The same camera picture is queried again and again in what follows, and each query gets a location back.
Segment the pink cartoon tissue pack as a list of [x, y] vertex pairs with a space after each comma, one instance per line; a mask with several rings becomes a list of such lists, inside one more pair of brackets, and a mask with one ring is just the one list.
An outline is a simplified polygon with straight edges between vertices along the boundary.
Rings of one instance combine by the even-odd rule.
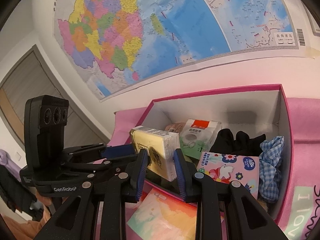
[[259, 158], [202, 152], [197, 170], [217, 182], [240, 182], [254, 198], [258, 197]]

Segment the yellow tissue pack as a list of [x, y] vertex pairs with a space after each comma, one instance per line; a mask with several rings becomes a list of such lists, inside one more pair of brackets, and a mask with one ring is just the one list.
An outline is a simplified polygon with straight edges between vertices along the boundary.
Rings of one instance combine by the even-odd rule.
[[168, 181], [176, 179], [174, 152], [180, 148], [177, 133], [137, 126], [131, 129], [130, 137], [136, 151], [147, 150], [150, 157], [149, 170]]

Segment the white red wipes packet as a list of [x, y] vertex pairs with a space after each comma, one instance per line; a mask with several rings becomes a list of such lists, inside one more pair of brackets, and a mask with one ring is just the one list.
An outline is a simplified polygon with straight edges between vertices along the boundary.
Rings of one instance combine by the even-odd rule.
[[182, 153], [190, 158], [200, 159], [202, 152], [208, 152], [213, 146], [222, 123], [189, 119], [180, 132]]

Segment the brown soft item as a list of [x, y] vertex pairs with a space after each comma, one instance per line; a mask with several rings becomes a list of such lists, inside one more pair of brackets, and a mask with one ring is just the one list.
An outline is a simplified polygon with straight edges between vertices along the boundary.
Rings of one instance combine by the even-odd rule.
[[185, 126], [185, 122], [178, 122], [178, 123], [169, 124], [168, 126], [166, 126], [164, 130], [167, 132], [181, 133], [184, 126]]

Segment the purple cloth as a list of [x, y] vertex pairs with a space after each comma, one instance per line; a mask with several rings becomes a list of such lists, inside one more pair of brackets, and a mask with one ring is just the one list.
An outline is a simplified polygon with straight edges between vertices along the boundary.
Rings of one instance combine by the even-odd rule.
[[20, 170], [21, 168], [10, 158], [10, 155], [4, 151], [0, 150], [0, 163], [2, 166], [6, 167], [6, 169], [19, 181], [20, 178]]

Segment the pastel tissue pack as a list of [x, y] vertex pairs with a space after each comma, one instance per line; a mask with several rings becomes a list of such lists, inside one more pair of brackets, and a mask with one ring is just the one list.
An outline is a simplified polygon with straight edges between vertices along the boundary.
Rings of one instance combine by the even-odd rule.
[[194, 239], [196, 211], [195, 206], [152, 188], [127, 225], [141, 239]]

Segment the black glove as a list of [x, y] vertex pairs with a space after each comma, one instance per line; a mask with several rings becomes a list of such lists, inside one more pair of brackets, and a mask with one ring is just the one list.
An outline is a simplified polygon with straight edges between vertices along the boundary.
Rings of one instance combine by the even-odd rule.
[[263, 152], [260, 144], [265, 140], [265, 134], [250, 138], [243, 131], [238, 131], [234, 138], [231, 130], [224, 128], [218, 132], [215, 142], [209, 151], [219, 154], [258, 157]]

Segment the blue checked scrunchie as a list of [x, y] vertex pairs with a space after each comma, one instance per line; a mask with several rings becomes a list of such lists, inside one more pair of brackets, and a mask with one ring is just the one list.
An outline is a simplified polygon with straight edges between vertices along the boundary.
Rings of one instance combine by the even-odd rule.
[[262, 150], [259, 155], [259, 187], [261, 197], [268, 203], [275, 203], [279, 199], [281, 182], [280, 166], [282, 151], [285, 146], [283, 136], [276, 136], [272, 140], [265, 140], [260, 144]]

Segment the pink floral tablecloth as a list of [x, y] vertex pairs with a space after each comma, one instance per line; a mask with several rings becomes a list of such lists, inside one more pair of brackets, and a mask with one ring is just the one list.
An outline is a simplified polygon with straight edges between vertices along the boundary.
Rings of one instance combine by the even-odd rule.
[[[292, 166], [284, 215], [278, 225], [289, 239], [306, 239], [319, 220], [319, 100], [287, 98]], [[110, 145], [127, 144], [143, 108], [119, 111]]]

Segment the grey brown door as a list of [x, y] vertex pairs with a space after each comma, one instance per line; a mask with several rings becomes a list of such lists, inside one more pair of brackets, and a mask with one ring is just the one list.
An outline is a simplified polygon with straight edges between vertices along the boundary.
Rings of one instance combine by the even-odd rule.
[[1, 81], [1, 117], [15, 141], [24, 148], [24, 109], [28, 99], [51, 95], [69, 101], [65, 147], [109, 142], [106, 135], [87, 117], [67, 94], [37, 45], [33, 45]]

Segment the colourful wall map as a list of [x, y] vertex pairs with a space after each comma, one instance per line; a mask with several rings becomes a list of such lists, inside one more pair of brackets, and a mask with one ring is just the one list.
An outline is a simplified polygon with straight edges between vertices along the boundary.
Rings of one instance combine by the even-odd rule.
[[55, 0], [53, 35], [98, 100], [196, 69], [310, 57], [300, 0]]

